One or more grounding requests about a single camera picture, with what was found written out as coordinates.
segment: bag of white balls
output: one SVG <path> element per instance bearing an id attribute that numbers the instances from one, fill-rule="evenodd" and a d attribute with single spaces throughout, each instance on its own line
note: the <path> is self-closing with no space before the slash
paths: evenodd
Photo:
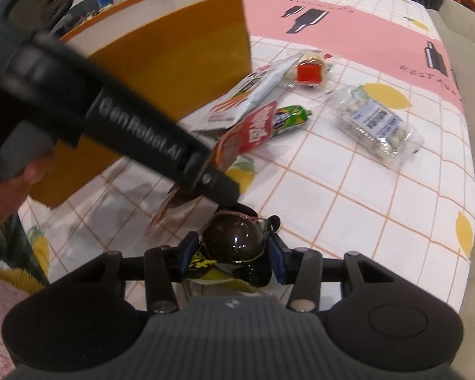
<path id="1" fill-rule="evenodd" d="M 414 127 L 371 98 L 362 86 L 332 91 L 327 105 L 340 129 L 392 169 L 398 170 L 424 144 Z"/>

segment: table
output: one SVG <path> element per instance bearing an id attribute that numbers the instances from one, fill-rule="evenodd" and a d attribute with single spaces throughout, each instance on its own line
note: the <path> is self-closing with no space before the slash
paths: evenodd
<path id="1" fill-rule="evenodd" d="M 328 10 L 327 20 L 306 32 L 286 34 L 281 30 L 288 30 L 295 19 L 277 18 L 289 4 L 301 3 L 306 9 Z M 325 94 L 277 87 L 272 96 L 280 96 L 280 106 L 311 107 L 313 118 L 303 130 L 271 139 L 252 152 L 257 175 L 241 201 L 262 216 L 279 215 L 279 234 L 290 247 L 311 247 L 332 258 L 360 251 L 458 310 L 475 230 L 475 176 L 462 104 L 446 52 L 424 7 L 408 0 L 244 0 L 244 4 L 254 68 L 308 48 L 299 41 L 314 39 L 317 48 L 334 54 L 329 72 L 333 86 L 380 87 L 379 92 L 389 93 L 385 101 L 393 93 L 396 106 L 398 98 L 403 102 L 395 112 L 422 134 L 425 143 L 400 172 L 389 170 L 334 127 L 333 115 L 323 105 Z M 264 16 L 264 10 L 271 15 Z M 358 26 L 343 32 L 348 18 Z M 394 44 L 404 33 L 408 43 L 401 44 L 413 64 L 396 67 L 404 50 L 397 53 Z M 348 35 L 353 44 L 348 44 Z M 431 45 L 424 48 L 425 41 Z M 423 65 L 415 63 L 416 55 Z M 422 67 L 433 62 L 437 69 L 425 73 Z M 191 127 L 204 112 L 188 116 L 183 124 Z M 144 234 L 171 184 L 122 159 L 54 211 L 29 199 L 20 216 L 26 230 L 38 224 L 49 239 L 50 281 L 105 250 L 141 255 L 150 247 L 177 245 L 188 231 L 200 228 L 216 208 L 206 199 L 178 209 L 150 235 Z M 285 302 L 289 288 L 272 281 L 261 294 Z M 323 285 L 322 309 L 339 298 L 337 283 Z M 142 283 L 128 285 L 127 300 L 145 307 Z"/>

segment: screw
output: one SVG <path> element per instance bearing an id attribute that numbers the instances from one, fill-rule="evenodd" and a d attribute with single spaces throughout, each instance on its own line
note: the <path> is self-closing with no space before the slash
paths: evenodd
<path id="1" fill-rule="evenodd" d="M 315 309 L 315 303 L 306 298 L 298 298 L 290 303 L 292 310 L 298 313 L 308 313 Z"/>
<path id="2" fill-rule="evenodd" d="M 157 300 L 152 302 L 151 309 L 155 314 L 168 314 L 175 312 L 177 307 L 170 300 Z"/>
<path id="3" fill-rule="evenodd" d="M 212 175 L 210 175 L 209 173 L 205 173 L 202 178 L 202 184 L 208 185 L 211 182 L 212 178 L 213 178 Z"/>

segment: plastic wrapper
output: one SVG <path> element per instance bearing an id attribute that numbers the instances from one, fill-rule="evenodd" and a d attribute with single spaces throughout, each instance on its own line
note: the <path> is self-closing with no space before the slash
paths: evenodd
<path id="1" fill-rule="evenodd" d="M 195 131 L 226 130 L 261 105 L 261 101 L 282 80 L 301 53 L 268 64 L 243 78 L 216 101 Z"/>
<path id="2" fill-rule="evenodd" d="M 327 72 L 332 67 L 326 60 L 331 57 L 332 54 L 317 50 L 303 50 L 301 57 L 285 74 L 285 85 L 324 88 L 328 80 Z"/>
<path id="3" fill-rule="evenodd" d="M 371 98 L 362 86 L 333 91 L 327 104 L 339 127 L 390 168 L 399 168 L 424 143 L 414 127 Z"/>
<path id="4" fill-rule="evenodd" d="M 303 106 L 293 105 L 278 109 L 276 101 L 272 101 L 257 108 L 225 132 L 216 142 L 210 161 L 220 171 L 237 181 L 239 192 L 243 194 L 253 180 L 254 167 L 253 165 L 250 167 L 246 158 L 239 160 L 240 155 L 248 153 L 273 136 L 299 129 L 308 122 L 310 116 L 311 111 Z M 180 207 L 198 197 L 199 194 L 194 191 L 175 184 L 153 216 L 150 226 L 162 221 L 168 210 Z"/>

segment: black bottle illustration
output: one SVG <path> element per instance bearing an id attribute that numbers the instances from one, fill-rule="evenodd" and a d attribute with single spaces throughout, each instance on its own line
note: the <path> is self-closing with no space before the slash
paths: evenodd
<path id="1" fill-rule="evenodd" d="M 285 14 L 283 14 L 281 18 L 286 18 L 288 16 L 291 16 L 292 14 L 297 14 L 303 8 L 304 7 L 302 7 L 301 5 L 294 5 L 293 7 L 290 7 L 287 11 L 285 11 Z"/>
<path id="2" fill-rule="evenodd" d="M 424 51 L 426 54 L 427 67 L 438 70 L 445 77 L 448 77 L 443 56 L 436 50 L 434 44 L 428 41 L 427 47 L 424 48 Z"/>
<path id="3" fill-rule="evenodd" d="M 315 25 L 322 18 L 328 14 L 328 11 L 317 10 L 316 8 L 310 8 L 304 14 L 296 18 L 295 24 L 287 34 L 297 34 L 300 30 L 305 29 L 308 26 Z"/>

